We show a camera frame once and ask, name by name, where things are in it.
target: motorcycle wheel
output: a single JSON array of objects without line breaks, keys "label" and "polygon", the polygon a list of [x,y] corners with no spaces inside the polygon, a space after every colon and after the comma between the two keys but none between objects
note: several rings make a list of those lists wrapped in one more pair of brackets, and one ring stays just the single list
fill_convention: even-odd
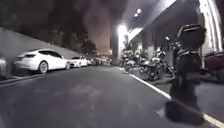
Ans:
[{"label": "motorcycle wheel", "polygon": [[130,69],[131,69],[131,67],[130,67],[130,66],[128,66],[128,65],[126,65],[124,69],[125,69],[125,71],[126,71],[126,72],[129,72],[129,71],[130,71]]}]

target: asphalt road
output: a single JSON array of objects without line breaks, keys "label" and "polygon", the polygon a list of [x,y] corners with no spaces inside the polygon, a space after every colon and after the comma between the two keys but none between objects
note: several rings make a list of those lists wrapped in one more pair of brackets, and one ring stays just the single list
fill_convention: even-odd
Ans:
[{"label": "asphalt road", "polygon": [[[194,88],[187,94],[171,90],[171,96],[201,112],[203,101]],[[0,85],[0,113],[13,128],[214,127],[116,67],[59,71]]]}]

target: car wheel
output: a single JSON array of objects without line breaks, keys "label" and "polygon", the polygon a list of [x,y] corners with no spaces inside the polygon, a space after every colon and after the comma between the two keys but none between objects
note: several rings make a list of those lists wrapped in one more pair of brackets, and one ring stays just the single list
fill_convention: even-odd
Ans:
[{"label": "car wheel", "polygon": [[67,62],[67,63],[66,63],[66,66],[65,66],[65,70],[69,70],[69,69],[70,69],[70,67],[71,67],[70,63],[69,63],[69,62]]},{"label": "car wheel", "polygon": [[48,71],[48,63],[46,61],[40,62],[38,72],[44,74],[47,73],[47,71]]}]

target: wall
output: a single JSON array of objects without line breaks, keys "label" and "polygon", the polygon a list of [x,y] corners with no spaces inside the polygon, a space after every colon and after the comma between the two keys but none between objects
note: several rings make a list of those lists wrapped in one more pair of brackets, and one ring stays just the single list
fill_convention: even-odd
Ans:
[{"label": "wall", "polygon": [[68,49],[0,28],[0,54],[5,58],[10,60],[24,51],[37,48],[54,49],[66,59],[80,55]]}]

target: car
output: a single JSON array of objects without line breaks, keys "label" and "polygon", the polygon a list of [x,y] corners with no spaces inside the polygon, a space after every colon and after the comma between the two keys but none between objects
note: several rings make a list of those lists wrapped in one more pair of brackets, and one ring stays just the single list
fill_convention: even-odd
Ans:
[{"label": "car", "polygon": [[85,67],[88,66],[88,61],[83,56],[73,57],[69,60],[71,67]]},{"label": "car", "polygon": [[16,68],[38,71],[41,74],[49,70],[70,68],[68,60],[52,49],[29,50],[19,55],[14,64]]},{"label": "car", "polygon": [[91,66],[92,65],[91,58],[87,58],[87,65],[88,66]]}]

